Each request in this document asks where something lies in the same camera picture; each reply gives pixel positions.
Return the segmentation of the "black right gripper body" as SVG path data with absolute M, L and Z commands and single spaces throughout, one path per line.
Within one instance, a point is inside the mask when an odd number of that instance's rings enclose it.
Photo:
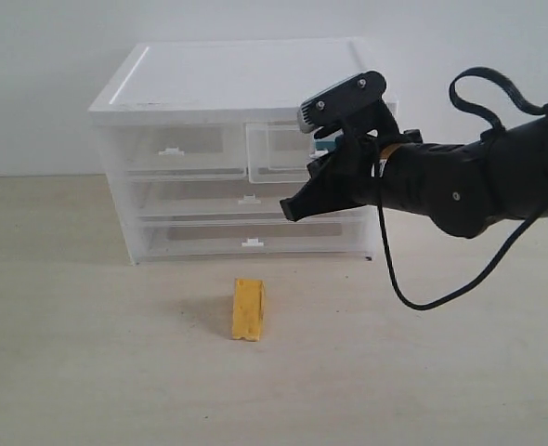
M 421 133 L 417 129 L 402 132 L 384 102 L 372 106 L 354 121 L 342 123 L 342 130 L 337 149 L 307 165 L 309 180 L 329 181 L 348 199 L 347 209 L 376 205 L 382 152 L 407 143 L 421 143 Z

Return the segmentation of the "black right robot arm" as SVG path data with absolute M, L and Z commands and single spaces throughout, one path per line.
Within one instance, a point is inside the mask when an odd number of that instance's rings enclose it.
M 548 105 L 537 120 L 469 144 L 423 143 L 413 133 L 340 137 L 308 170 L 309 181 L 281 200 L 292 222 L 381 205 L 472 239 L 537 209 L 548 217 Z

